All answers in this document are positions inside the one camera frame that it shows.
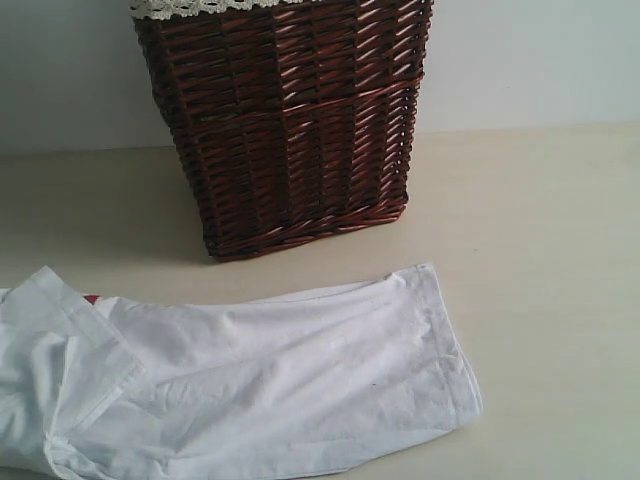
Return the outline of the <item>dark brown wicker basket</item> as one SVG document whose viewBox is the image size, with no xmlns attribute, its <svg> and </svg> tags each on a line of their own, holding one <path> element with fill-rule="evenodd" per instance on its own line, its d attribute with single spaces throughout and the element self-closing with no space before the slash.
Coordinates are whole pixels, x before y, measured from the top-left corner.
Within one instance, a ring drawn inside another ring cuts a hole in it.
<svg viewBox="0 0 640 480">
<path fill-rule="evenodd" d="M 135 19 L 208 253 L 257 257 L 397 220 L 433 5 L 279 1 Z"/>
</svg>

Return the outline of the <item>white shirt garment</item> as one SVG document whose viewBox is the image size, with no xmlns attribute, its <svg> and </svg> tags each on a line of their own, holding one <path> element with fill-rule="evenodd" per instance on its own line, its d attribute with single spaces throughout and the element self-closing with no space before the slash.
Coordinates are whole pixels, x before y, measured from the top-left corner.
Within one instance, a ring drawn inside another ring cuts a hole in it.
<svg viewBox="0 0 640 480">
<path fill-rule="evenodd" d="M 339 473 L 475 421 L 433 268 L 230 305 L 1 294 L 1 463 L 60 479 Z"/>
</svg>

